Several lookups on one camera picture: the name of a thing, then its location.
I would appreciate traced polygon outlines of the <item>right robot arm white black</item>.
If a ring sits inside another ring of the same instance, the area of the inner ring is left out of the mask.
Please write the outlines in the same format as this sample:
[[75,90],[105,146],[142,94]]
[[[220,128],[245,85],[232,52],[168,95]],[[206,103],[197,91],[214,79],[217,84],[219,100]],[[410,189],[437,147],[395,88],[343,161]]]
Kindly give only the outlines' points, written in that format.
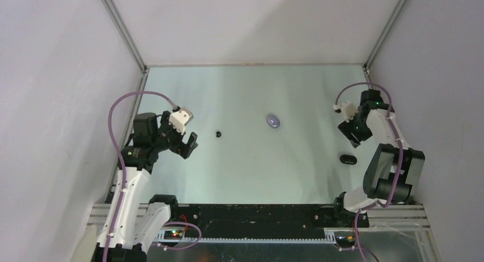
[[344,120],[339,131],[354,148],[375,138],[378,142],[365,171],[362,186],[341,194],[342,203],[332,211],[332,219],[346,227],[355,218],[375,206],[408,204],[415,195],[425,163],[425,154],[404,139],[390,101],[384,102],[380,91],[368,89],[361,93],[359,105],[336,102],[336,113]]

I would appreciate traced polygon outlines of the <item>black earbud charging case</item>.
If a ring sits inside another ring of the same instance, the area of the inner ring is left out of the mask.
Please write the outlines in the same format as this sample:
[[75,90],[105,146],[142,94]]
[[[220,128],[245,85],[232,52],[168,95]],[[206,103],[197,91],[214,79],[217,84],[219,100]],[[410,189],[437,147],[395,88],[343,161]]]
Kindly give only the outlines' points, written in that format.
[[351,154],[340,154],[338,158],[342,164],[346,165],[353,166],[356,165],[358,162],[357,158]]

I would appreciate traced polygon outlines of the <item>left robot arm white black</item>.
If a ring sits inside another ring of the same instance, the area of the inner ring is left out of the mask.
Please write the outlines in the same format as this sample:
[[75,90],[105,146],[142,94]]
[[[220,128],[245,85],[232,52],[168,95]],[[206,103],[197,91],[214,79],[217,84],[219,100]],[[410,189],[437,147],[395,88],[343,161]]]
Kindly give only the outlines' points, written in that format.
[[159,154],[171,151],[188,159],[197,147],[194,132],[183,142],[192,119],[185,107],[161,115],[147,112],[135,116],[134,131],[120,151],[115,192],[96,242],[94,261],[146,261],[161,227],[178,223],[180,209],[174,195],[154,195],[141,218],[138,209]]

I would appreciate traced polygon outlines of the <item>purple earbud charging case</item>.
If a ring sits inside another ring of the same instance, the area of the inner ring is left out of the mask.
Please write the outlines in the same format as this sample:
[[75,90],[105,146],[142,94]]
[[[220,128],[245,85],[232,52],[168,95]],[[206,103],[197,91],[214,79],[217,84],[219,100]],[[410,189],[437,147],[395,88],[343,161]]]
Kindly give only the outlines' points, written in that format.
[[281,125],[280,119],[272,114],[267,115],[266,122],[271,128],[279,128]]

